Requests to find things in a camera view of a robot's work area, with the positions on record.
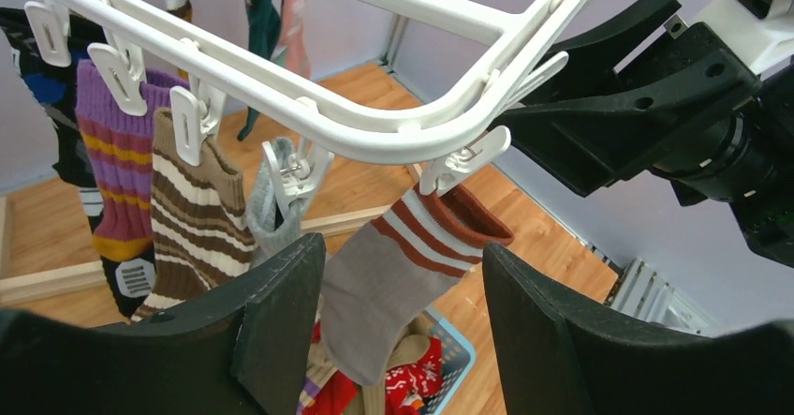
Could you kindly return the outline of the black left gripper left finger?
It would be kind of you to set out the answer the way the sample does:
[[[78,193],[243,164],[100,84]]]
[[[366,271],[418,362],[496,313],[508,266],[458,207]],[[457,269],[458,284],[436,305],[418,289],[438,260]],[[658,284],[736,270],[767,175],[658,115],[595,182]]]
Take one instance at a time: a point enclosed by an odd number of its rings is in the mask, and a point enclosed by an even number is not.
[[[5,414],[293,414],[326,246],[306,234],[265,263],[133,324],[82,328],[1,313]]]

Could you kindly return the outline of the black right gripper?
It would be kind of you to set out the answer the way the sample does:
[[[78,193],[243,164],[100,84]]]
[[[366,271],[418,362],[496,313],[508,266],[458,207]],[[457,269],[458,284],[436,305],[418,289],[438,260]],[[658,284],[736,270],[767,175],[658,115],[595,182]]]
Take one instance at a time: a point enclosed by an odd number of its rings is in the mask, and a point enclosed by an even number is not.
[[[514,147],[581,197],[644,170],[690,177],[710,168],[728,156],[734,108],[758,80],[705,23],[661,35],[618,72],[622,93],[595,96],[616,86],[614,68],[681,7],[637,0],[554,43],[544,58],[566,52],[567,64],[523,99],[530,106],[493,126],[508,128]]]

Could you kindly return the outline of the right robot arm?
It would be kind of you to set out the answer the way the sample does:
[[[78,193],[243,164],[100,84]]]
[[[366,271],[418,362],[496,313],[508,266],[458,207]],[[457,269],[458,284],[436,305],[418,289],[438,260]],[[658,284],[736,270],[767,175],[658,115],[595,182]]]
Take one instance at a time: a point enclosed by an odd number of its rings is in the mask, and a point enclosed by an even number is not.
[[[498,115],[512,145],[573,193],[648,171],[683,207],[731,209],[749,249],[793,263],[793,69],[751,74],[678,0],[637,0],[555,43],[564,68]]]

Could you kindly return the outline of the grey sock orange cuff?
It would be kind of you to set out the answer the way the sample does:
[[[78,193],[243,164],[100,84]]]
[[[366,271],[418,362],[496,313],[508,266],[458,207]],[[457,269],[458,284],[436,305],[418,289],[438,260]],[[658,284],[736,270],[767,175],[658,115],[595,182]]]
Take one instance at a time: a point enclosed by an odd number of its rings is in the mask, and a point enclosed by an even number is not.
[[[444,195],[407,190],[326,262],[321,341],[335,366],[376,384],[401,330],[481,263],[486,244],[513,239],[463,185]]]

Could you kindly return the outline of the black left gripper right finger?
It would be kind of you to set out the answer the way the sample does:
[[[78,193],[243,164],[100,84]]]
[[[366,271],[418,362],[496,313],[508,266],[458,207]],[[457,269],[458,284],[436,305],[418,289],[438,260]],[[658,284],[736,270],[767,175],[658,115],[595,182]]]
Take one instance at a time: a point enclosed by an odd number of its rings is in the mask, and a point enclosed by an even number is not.
[[[483,278],[510,414],[789,414],[793,324],[707,337],[635,319],[498,243]]]

